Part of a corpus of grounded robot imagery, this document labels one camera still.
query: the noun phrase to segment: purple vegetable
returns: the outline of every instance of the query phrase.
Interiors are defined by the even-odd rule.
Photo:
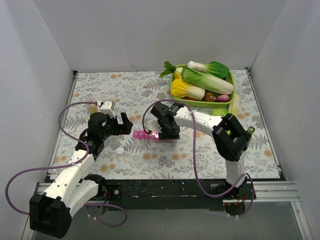
[[[226,103],[230,101],[230,97],[228,95],[220,95],[215,99],[216,102]]]

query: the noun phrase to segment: yellow vegetable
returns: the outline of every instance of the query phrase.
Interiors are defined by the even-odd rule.
[[[174,81],[171,84],[171,94],[176,98],[189,97],[195,100],[204,98],[206,91],[200,87],[194,86],[182,79],[181,74],[174,72]]]

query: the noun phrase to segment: green leafy vegetable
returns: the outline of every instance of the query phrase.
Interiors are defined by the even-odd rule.
[[[187,67],[193,70],[197,70],[199,72],[211,74],[220,79],[226,78],[229,73],[229,68],[217,61],[212,61],[208,64],[202,64],[202,63],[190,61],[187,64]]]
[[[225,117],[227,115],[228,111],[224,108],[214,108],[210,112],[210,115],[212,116],[222,116]]]
[[[186,82],[217,94],[229,95],[234,91],[234,86],[231,83],[188,67],[182,69],[181,75]]]
[[[240,96],[238,94],[236,94],[234,96],[234,100],[233,102],[231,102],[229,105],[228,105],[228,112],[230,114],[233,114],[235,116],[238,115],[238,108],[239,108],[239,105],[240,105]]]
[[[165,75],[169,75],[169,74],[174,73],[175,70],[176,70],[176,67],[173,66],[169,61],[165,61],[165,62],[164,62],[164,67],[165,67],[165,70],[164,70],[162,73],[160,73],[160,75],[159,75],[159,78],[161,78],[161,79],[162,79]]]

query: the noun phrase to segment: table surface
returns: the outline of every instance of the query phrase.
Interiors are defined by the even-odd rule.
[[[160,71],[89,72],[79,73],[71,103],[81,101],[115,101],[115,113],[126,112],[133,122],[130,135],[111,136],[105,149],[84,174],[99,174],[106,179],[194,179],[192,165],[193,130],[181,127],[180,140],[171,142],[132,138],[133,130],[142,130],[142,115],[157,100],[170,98],[170,77],[160,79]],[[240,95],[237,118],[246,129],[255,127],[251,143],[246,151],[244,168],[253,178],[274,179],[279,173],[268,135],[259,112],[247,72],[232,70],[236,93]],[[194,108],[209,113],[209,108]],[[73,136],[79,136],[87,128],[90,113],[86,105],[69,109],[65,128]],[[150,113],[146,120],[155,119]],[[225,179],[225,160],[219,155],[213,139],[197,132],[197,170],[203,179]],[[70,159],[77,142],[62,135],[51,166],[64,165]],[[118,155],[116,149],[124,148]],[[60,173],[54,169],[50,179]]]

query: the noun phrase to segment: pink toy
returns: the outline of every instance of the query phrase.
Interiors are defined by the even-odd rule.
[[[152,131],[150,134],[146,134],[144,131],[133,131],[133,138],[134,139],[151,139],[151,140],[158,140],[159,139],[159,133]]]

